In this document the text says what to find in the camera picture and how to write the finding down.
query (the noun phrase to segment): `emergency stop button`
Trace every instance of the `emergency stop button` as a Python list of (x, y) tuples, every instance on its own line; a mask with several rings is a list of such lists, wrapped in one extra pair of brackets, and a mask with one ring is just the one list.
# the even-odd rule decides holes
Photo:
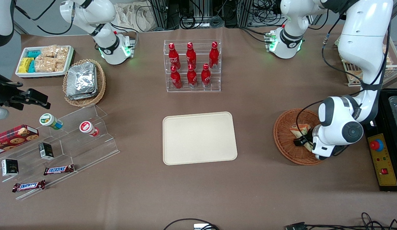
[(369, 143), (369, 146), (370, 146), (371, 149), (380, 152), (380, 151), (383, 150), (383, 146), (384, 146), (384, 145), (383, 145), (383, 142), (382, 142), (381, 140), (376, 139), (376, 140), (374, 140), (374, 141), (371, 141), (371, 142)]

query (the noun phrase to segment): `black box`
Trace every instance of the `black box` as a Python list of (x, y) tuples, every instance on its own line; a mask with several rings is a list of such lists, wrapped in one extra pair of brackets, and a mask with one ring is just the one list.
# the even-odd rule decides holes
[(12, 159), (5, 159), (1, 161), (3, 168), (3, 176), (16, 176), (18, 175), (18, 161)]
[(42, 159), (52, 160), (54, 159), (54, 153), (52, 152), (52, 146), (48, 143), (40, 143), (39, 144), (39, 153), (41, 154)]

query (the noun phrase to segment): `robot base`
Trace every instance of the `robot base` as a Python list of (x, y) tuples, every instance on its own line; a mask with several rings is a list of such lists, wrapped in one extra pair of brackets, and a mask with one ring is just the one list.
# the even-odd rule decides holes
[(293, 48), (288, 48), (279, 36), (282, 29), (283, 28), (280, 27), (276, 30), (271, 30), (269, 33), (264, 35), (264, 41), (267, 42), (265, 44), (265, 48), (267, 49), (267, 52), (272, 52), (279, 58), (289, 59), (294, 57), (301, 49), (302, 40), (298, 44), (293, 43)]
[(135, 40), (130, 40), (128, 36), (123, 36), (122, 34), (117, 34), (117, 36), (119, 38), (119, 46), (114, 50), (113, 54), (104, 54), (99, 48), (102, 57), (111, 65), (123, 63), (126, 59), (133, 57), (135, 52)]

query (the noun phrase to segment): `white tray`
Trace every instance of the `white tray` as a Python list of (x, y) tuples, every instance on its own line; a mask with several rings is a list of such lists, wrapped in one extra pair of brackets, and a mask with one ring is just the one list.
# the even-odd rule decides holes
[(69, 51), (68, 51), (68, 55), (66, 57), (66, 61), (65, 61), (65, 66), (64, 66), (64, 70), (63, 71), (58, 71), (58, 72), (48, 72), (48, 73), (19, 73), (18, 72), (18, 68), (21, 64), (22, 58), (27, 57), (27, 53), (28, 51), (32, 51), (32, 50), (41, 50), (42, 48), (46, 47), (46, 46), (39, 46), (39, 47), (27, 47), (24, 48), (20, 57), (20, 60), (18, 62), (17, 68), (15, 70), (15, 74), (20, 77), (20, 78), (43, 78), (43, 77), (54, 77), (54, 76), (61, 76), (63, 77), (65, 72), (68, 71), (68, 68), (70, 66), (70, 62), (72, 60), (72, 55), (73, 55), (73, 47), (70, 45), (60, 45), (61, 47), (68, 47)]
[(234, 124), (229, 112), (169, 116), (163, 119), (163, 162), (182, 165), (234, 160)]

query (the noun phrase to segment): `snickers bar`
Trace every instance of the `snickers bar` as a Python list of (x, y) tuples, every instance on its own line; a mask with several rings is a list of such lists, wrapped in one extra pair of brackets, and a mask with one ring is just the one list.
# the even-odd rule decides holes
[(66, 166), (59, 166), (53, 168), (45, 168), (44, 176), (48, 174), (57, 174), (57, 173), (65, 173), (65, 172), (73, 172), (74, 165), (66, 165)]
[(29, 189), (44, 189), (44, 188), (45, 188), (45, 180), (40, 182), (27, 183), (27, 184), (16, 183), (12, 188), (12, 192), (21, 192)]

